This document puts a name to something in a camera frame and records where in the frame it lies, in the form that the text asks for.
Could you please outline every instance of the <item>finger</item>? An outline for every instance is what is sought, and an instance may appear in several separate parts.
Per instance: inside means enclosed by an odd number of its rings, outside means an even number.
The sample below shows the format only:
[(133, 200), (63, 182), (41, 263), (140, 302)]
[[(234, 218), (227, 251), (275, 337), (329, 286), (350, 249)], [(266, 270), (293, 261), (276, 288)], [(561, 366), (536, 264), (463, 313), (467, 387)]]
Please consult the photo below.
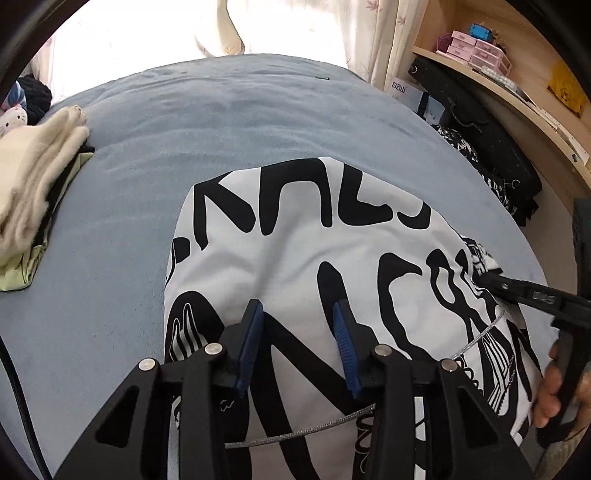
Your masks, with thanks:
[(591, 372), (583, 375), (583, 378), (581, 378), (577, 385), (575, 396), (583, 405), (591, 407)]
[(548, 354), (552, 360), (556, 360), (558, 357), (558, 341), (554, 342), (552, 348), (550, 349), (550, 353)]
[(545, 389), (550, 395), (556, 395), (562, 386), (562, 375), (554, 362), (551, 362), (546, 368), (541, 388)]
[(552, 418), (558, 415), (560, 411), (560, 401), (545, 388), (540, 388), (537, 407), (542, 411), (544, 416)]
[(547, 417), (540, 408), (539, 403), (536, 403), (534, 406), (533, 421), (534, 426), (539, 429), (544, 428), (546, 425), (548, 425), (548, 422), (550, 421), (550, 418)]

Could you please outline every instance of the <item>metal screw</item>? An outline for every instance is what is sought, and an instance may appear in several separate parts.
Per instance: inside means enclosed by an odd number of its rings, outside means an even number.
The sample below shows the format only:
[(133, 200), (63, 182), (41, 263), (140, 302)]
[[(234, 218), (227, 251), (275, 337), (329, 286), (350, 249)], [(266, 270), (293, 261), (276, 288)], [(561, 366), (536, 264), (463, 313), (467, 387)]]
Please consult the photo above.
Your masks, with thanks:
[(388, 356), (389, 354), (392, 353), (392, 347), (390, 347), (389, 345), (386, 345), (384, 343), (379, 343), (375, 346), (374, 352), (376, 355), (379, 355), (379, 356)]
[(453, 372), (457, 370), (457, 363), (455, 363), (455, 361), (453, 361), (451, 358), (441, 360), (441, 366), (444, 370), (447, 370), (448, 372)]
[(217, 355), (222, 353), (223, 347), (219, 343), (208, 343), (205, 346), (205, 353), (208, 355)]
[(153, 358), (144, 358), (139, 364), (138, 367), (142, 372), (147, 372), (148, 370), (152, 370), (156, 366), (156, 360)]

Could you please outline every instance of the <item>black and white fabric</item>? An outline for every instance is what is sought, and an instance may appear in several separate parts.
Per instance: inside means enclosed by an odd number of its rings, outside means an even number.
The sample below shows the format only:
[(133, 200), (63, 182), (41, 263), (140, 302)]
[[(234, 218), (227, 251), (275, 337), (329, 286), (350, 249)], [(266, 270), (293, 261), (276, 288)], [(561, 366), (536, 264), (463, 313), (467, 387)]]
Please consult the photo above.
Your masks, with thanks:
[[(429, 205), (340, 161), (233, 171), (195, 185), (181, 208), (164, 292), (165, 360), (218, 340), (249, 299), (259, 299), (267, 323), (248, 397), (219, 406), (226, 441), (338, 419), (364, 406), (346, 388), (331, 333), (332, 304), (347, 298), (357, 321), (408, 358), (456, 358), (519, 443), (539, 370), (507, 310), (473, 282), (490, 268), (498, 265), (482, 246)], [(419, 479), (425, 437), (416, 405)], [(371, 430), (366, 415), (227, 450), (232, 479), (361, 480)]]
[(507, 196), (505, 180), (494, 175), (493, 173), (484, 170), (484, 168), (478, 162), (478, 154), (476, 153), (476, 150), (474, 150), (474, 147), (464, 140), (464, 138), (460, 135), (460, 132), (454, 130), (453, 128), (443, 127), (441, 125), (432, 125), (432, 127), (447, 141), (447, 143), (458, 150), (458, 152), (466, 157), (467, 161), (469, 161), (472, 166), (478, 170), (480, 176), (482, 176), (485, 183), (492, 190), (492, 193), (494, 193), (499, 201), (503, 204), (505, 210), (513, 215), (517, 209), (511, 204), (511, 201)]

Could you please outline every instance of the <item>pink storage drawer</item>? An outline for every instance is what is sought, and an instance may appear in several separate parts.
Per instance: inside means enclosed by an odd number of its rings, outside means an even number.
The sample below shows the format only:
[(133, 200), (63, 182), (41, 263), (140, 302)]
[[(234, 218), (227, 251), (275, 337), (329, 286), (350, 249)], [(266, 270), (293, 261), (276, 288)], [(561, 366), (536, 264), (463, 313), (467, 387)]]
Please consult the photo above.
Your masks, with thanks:
[(474, 50), (474, 46), (472, 46), (469, 43), (466, 43), (462, 40), (458, 40), (457, 38), (454, 38), (452, 40), (452, 47), (459, 48), (460, 50), (465, 50), (469, 53), (472, 53), (472, 51)]
[(499, 59), (501, 59), (505, 56), (505, 53), (499, 47), (495, 47), (494, 45), (492, 45), (488, 42), (485, 42), (482, 40), (476, 40), (475, 46), (476, 46), (476, 48), (484, 50), (485, 52), (487, 52), (490, 55), (493, 55)]
[(471, 37), (467, 33), (460, 32), (458, 30), (454, 30), (452, 33), (452, 37), (457, 38), (458, 40), (462, 40), (466, 43), (469, 43), (472, 46), (476, 45), (476, 39), (474, 37)]
[(491, 63), (489, 61), (486, 61), (485, 59), (483, 59), (482, 57), (479, 57), (477, 55), (472, 55), (472, 57), (470, 58), (470, 62), (468, 62), (468, 64), (472, 67), (476, 67), (476, 68), (480, 68), (480, 67), (489, 67), (490, 69), (493, 69), (495, 72), (500, 73), (501, 75), (504, 75), (504, 73), (501, 71), (501, 69), (495, 65), (494, 63)]
[(446, 58), (448, 58), (450, 60), (458, 61), (462, 65), (468, 65), (468, 61), (467, 60), (464, 60), (464, 59), (461, 59), (460, 57), (456, 57), (454, 55), (450, 55), (449, 53), (445, 53), (444, 51), (441, 51), (441, 50), (437, 50), (436, 53), (437, 53), (437, 55), (441, 55), (442, 57), (446, 57)]
[(447, 48), (447, 53), (450, 55), (455, 55), (456, 57), (460, 57), (464, 60), (470, 60), (472, 54), (469, 51), (462, 50), (461, 48), (454, 47), (453, 45), (449, 45)]
[(475, 57), (480, 57), (483, 60), (486, 60), (488, 63), (492, 63), (495, 67), (498, 68), (499, 72), (501, 72), (503, 75), (507, 75), (510, 71), (511, 71), (511, 62), (509, 61), (509, 59), (507, 58), (507, 56), (501, 51), (502, 56), (497, 57), (496, 56), (496, 51), (494, 51), (493, 53), (490, 53), (488, 51), (482, 50), (481, 48), (478, 47), (478, 44), (476, 45), (476, 47), (474, 47), (474, 50), (472, 51), (472, 56)]

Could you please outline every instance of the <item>blue bedspread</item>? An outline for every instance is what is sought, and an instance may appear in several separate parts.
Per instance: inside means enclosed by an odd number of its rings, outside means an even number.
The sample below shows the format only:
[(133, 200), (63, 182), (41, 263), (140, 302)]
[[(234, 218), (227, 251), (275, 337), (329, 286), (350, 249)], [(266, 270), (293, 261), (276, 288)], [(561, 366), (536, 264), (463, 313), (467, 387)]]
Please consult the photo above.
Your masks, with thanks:
[[(134, 364), (162, 359), (166, 262), (197, 182), (328, 155), (426, 201), (506, 275), (544, 282), (478, 172), (417, 115), (340, 67), (276, 55), (198, 60), (65, 103), (86, 111), (96, 154), (66, 194), (32, 286), (0, 294), (0, 333), (52, 472)], [(549, 319), (528, 310), (526, 320), (543, 355)], [(0, 420), (33, 465), (4, 374)]]

